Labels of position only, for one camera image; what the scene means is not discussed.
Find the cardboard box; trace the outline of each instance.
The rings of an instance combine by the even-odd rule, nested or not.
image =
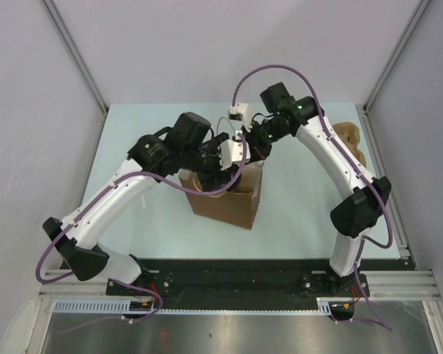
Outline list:
[[[194,214],[251,229],[261,199],[263,166],[263,163],[247,165],[237,188],[223,195],[208,197],[185,193]],[[196,190],[196,184],[200,189],[196,173],[181,170],[179,180],[183,187]]]

